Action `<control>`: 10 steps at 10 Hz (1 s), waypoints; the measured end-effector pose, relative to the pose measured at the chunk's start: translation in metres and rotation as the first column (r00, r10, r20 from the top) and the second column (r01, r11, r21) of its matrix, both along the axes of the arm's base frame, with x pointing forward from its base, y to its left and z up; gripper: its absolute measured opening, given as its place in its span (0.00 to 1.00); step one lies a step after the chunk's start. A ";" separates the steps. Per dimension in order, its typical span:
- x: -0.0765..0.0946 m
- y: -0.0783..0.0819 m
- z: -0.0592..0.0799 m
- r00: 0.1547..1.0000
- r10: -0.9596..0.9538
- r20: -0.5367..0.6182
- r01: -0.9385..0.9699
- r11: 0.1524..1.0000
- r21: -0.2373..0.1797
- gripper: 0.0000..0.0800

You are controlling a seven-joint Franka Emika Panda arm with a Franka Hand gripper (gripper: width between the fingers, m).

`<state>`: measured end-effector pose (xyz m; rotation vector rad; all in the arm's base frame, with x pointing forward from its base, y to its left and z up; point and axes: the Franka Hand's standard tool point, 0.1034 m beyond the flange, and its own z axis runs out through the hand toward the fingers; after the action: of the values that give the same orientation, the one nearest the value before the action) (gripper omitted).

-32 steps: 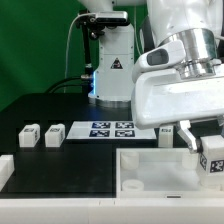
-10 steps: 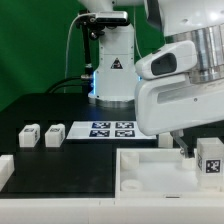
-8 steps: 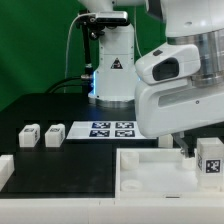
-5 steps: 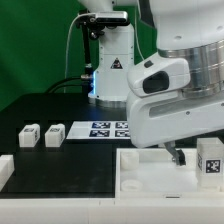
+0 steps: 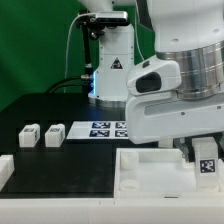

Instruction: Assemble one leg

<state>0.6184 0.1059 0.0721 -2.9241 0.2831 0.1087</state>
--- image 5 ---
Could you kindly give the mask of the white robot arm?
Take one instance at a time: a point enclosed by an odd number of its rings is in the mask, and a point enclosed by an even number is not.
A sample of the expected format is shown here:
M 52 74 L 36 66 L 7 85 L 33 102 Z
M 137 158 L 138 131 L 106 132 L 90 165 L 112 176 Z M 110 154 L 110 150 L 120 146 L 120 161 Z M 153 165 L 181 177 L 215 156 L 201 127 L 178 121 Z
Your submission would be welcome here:
M 135 144 L 224 132 L 224 0 L 79 0 L 93 13 L 100 64 L 89 97 L 121 103 Z M 134 63 L 133 5 L 155 34 L 155 53 Z

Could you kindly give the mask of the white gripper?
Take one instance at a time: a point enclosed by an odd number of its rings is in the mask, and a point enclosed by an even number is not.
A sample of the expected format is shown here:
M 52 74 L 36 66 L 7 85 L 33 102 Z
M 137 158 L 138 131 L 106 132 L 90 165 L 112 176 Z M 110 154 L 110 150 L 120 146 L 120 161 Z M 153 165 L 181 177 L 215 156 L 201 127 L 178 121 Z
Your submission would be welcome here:
M 189 140 L 182 137 L 224 131 L 224 84 L 216 94 L 196 100 L 178 98 L 180 84 L 180 68 L 175 61 L 152 56 L 136 65 L 127 76 L 125 118 L 133 143 L 173 138 L 189 162 Z

